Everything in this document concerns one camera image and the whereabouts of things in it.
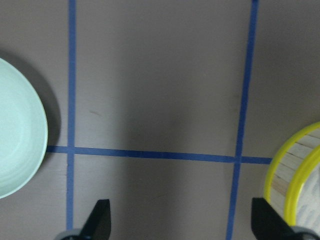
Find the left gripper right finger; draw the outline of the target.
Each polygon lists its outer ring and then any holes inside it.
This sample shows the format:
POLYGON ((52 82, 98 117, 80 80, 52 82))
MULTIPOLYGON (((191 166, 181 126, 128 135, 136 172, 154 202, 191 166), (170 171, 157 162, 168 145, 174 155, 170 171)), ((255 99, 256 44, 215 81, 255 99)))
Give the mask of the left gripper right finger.
POLYGON ((251 201, 251 230, 257 240, 318 240, 314 231, 289 226, 263 197, 251 201))

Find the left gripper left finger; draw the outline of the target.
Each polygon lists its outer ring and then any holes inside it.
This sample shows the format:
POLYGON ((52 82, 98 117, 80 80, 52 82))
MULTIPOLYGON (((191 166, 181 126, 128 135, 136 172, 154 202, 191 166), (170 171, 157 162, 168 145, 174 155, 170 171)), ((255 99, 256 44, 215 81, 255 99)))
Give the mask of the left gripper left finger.
POLYGON ((57 240, 108 240, 111 235, 111 205, 109 199, 100 199, 81 229, 59 233, 57 240))

